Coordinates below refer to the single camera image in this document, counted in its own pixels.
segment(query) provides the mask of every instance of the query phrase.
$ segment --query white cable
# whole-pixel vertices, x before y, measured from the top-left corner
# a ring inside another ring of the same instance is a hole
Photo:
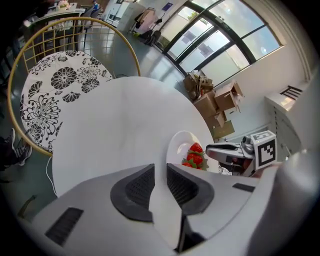
[[[49,165],[49,162],[50,162],[51,158],[52,158],[52,156],[50,156],[48,162],[46,163],[45,173],[46,173],[46,176],[48,177],[49,181],[51,182],[53,193],[57,196],[55,185],[54,185],[54,183],[52,182],[52,180],[50,179],[50,177],[48,175],[48,165]]]

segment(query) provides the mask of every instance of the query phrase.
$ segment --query window frame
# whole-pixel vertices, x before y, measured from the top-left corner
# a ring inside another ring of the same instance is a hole
[[[180,70],[180,72],[184,75],[187,76],[188,74],[184,71],[184,69],[180,66],[180,63],[187,57],[189,56],[189,54],[192,53],[192,51],[197,48],[202,42],[204,42],[207,38],[209,38],[213,33],[215,33],[217,30],[220,30],[220,32],[229,40],[229,43],[227,43],[226,45],[224,45],[223,47],[221,47],[220,49],[218,49],[217,51],[215,51],[212,55],[210,55],[208,58],[206,58],[203,62],[201,62],[197,67],[195,67],[195,70],[200,70],[202,69],[205,65],[207,65],[209,62],[211,62],[213,59],[215,59],[216,57],[218,57],[220,54],[222,54],[224,51],[226,51],[227,49],[229,49],[230,47],[236,45],[240,51],[242,52],[242,54],[244,55],[244,57],[247,59],[249,66],[252,65],[253,63],[257,62],[259,59],[256,59],[254,54],[251,52],[251,50],[249,49],[249,47],[245,44],[245,42],[243,41],[244,38],[250,36],[251,34],[255,33],[256,31],[267,27],[270,32],[272,33],[273,37],[275,38],[275,40],[277,41],[277,43],[279,44],[279,47],[277,49],[279,49],[282,44],[280,42],[280,40],[278,39],[278,37],[275,35],[274,31],[270,28],[269,24],[254,10],[252,9],[246,2],[244,2],[243,0],[239,0],[241,1],[247,8],[249,8],[255,15],[257,15],[257,17],[259,17],[259,19],[261,19],[263,25],[257,27],[256,29],[250,31],[249,33],[245,34],[244,36],[240,37],[238,36],[238,34],[231,28],[229,27],[226,23],[224,23],[219,17],[217,17],[216,15],[214,15],[212,12],[210,12],[209,10],[214,8],[215,6],[221,4],[222,2],[224,2],[225,0],[218,0],[217,2],[213,3],[212,5],[210,5],[207,8],[203,8],[195,3],[192,2],[192,0],[188,0],[186,1],[180,8],[178,8],[177,11],[174,12],[174,14],[161,26],[160,31],[168,24],[168,22],[171,20],[172,17],[174,17],[175,15],[177,15],[184,7],[188,7],[190,9],[192,9],[193,11],[198,13],[198,16],[196,16],[194,19],[192,19],[180,32],[177,33],[177,35],[170,41],[170,43],[162,50],[162,53]],[[210,22],[214,29],[211,29],[209,32],[203,34],[201,37],[199,37],[196,41],[194,41],[191,45],[189,45],[183,52],[182,54],[175,60],[173,59],[169,54],[168,51],[170,50],[170,48],[179,40],[180,37],[182,37],[197,21],[199,21],[201,18],[204,18],[205,20],[207,20],[208,22]],[[262,58],[264,58],[265,56],[269,55],[270,53],[276,51],[277,49],[267,53],[266,55],[264,55]]]

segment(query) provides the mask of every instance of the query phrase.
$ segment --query floral seat cushion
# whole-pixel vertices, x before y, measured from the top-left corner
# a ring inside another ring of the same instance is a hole
[[[21,93],[20,116],[28,135],[52,152],[68,104],[112,79],[97,59],[82,51],[44,57],[30,70]]]

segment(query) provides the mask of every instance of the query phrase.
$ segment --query white plate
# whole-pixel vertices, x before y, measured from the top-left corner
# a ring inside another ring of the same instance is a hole
[[[166,152],[166,162],[168,164],[181,165],[182,160],[187,158],[188,150],[196,142],[200,144],[203,150],[206,149],[206,145],[202,145],[193,133],[186,130],[177,132],[169,143],[169,147]],[[208,157],[206,154],[204,155],[204,158],[208,159],[207,165],[209,168],[207,171],[218,173],[218,162]]]

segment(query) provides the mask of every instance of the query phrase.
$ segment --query sneaker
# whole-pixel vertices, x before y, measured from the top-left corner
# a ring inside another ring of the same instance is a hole
[[[26,160],[31,156],[32,147],[26,144],[24,146],[18,147],[15,152],[16,157],[18,158],[17,164],[23,166],[25,165]]]
[[[14,152],[16,152],[16,149],[15,149],[15,147],[14,147],[15,139],[16,139],[16,131],[15,131],[15,129],[11,128],[10,135],[9,135],[8,138],[6,138],[6,139],[4,140],[4,143],[11,145],[12,150],[13,150]]]

